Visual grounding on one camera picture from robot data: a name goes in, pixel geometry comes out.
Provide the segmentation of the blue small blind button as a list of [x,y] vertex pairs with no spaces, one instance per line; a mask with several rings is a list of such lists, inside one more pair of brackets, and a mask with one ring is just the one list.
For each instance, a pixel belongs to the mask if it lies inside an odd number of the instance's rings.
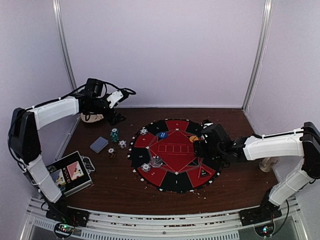
[[158,137],[159,137],[160,139],[165,139],[165,138],[168,137],[168,134],[167,134],[166,132],[160,132],[160,133],[158,134]]

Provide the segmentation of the blue white poker chip stack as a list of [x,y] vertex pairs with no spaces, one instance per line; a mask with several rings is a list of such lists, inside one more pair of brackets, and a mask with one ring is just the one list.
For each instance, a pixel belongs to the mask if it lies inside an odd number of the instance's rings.
[[127,147],[127,142],[125,140],[120,140],[118,145],[121,149],[125,149]]

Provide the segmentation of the black triangle all-in marker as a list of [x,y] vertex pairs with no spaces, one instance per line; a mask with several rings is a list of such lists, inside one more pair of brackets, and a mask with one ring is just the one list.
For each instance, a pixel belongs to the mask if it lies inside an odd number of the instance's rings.
[[199,169],[199,173],[198,173],[198,178],[204,178],[204,177],[207,177],[207,176],[210,176],[212,173],[205,170],[203,167],[201,167]]

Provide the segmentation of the orange big blind button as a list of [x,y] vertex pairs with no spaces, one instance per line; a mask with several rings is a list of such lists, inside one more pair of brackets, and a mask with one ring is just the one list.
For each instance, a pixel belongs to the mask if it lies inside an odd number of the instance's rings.
[[189,137],[189,141],[191,143],[194,143],[196,141],[199,141],[199,138],[196,135],[192,135],[192,136]]

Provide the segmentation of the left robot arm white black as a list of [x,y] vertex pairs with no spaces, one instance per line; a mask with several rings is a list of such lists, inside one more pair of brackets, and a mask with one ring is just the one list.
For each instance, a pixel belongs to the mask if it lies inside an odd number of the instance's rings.
[[43,160],[39,132],[61,119],[79,114],[100,114],[111,126],[126,118],[115,107],[136,91],[113,83],[88,78],[71,92],[28,108],[13,110],[7,133],[7,147],[23,174],[35,186],[48,205],[47,213],[69,225],[77,218],[67,206],[67,199],[54,183]]

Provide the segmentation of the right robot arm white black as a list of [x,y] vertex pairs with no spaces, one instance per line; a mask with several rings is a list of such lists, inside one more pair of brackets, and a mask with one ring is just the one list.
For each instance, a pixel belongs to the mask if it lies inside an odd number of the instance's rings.
[[270,169],[282,157],[299,157],[296,167],[284,180],[268,189],[258,207],[239,212],[243,226],[271,221],[282,214],[280,206],[307,184],[320,178],[320,131],[310,121],[292,131],[231,139],[220,124],[202,122],[193,142],[196,157],[210,163],[230,164],[259,160],[262,170]]

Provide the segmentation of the clear acrylic dealer button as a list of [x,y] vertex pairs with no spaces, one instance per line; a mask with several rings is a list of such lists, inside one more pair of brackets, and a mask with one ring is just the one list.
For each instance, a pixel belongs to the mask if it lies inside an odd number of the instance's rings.
[[163,165],[163,159],[158,155],[155,155],[150,159],[149,164],[153,168],[160,168]]

